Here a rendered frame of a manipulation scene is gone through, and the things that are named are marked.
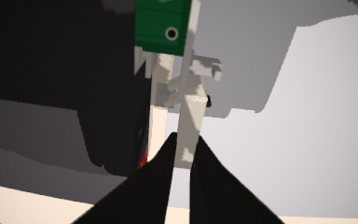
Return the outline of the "grey flat mat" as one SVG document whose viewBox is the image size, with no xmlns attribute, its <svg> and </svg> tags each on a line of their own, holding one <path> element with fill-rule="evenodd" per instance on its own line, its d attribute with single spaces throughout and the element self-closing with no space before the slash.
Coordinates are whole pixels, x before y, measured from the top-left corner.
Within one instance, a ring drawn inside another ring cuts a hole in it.
<svg viewBox="0 0 358 224">
<path fill-rule="evenodd" d="M 201 0 L 200 135 L 278 217 L 358 218 L 358 0 Z"/>
</svg>

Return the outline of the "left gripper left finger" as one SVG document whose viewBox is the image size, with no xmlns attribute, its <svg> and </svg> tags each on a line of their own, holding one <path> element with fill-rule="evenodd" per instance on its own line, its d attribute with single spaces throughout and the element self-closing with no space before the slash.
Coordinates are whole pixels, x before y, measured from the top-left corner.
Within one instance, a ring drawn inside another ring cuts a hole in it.
<svg viewBox="0 0 358 224">
<path fill-rule="evenodd" d="M 150 161 L 71 224 L 165 224 L 176 145 L 172 132 Z"/>
</svg>

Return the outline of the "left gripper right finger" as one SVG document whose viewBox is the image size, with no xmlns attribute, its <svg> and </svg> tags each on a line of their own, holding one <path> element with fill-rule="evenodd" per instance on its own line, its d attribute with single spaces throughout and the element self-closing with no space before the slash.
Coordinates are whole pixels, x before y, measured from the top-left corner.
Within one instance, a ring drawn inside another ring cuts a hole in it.
<svg viewBox="0 0 358 224">
<path fill-rule="evenodd" d="M 190 170 L 189 224 L 285 223 L 217 159 L 200 135 Z"/>
</svg>

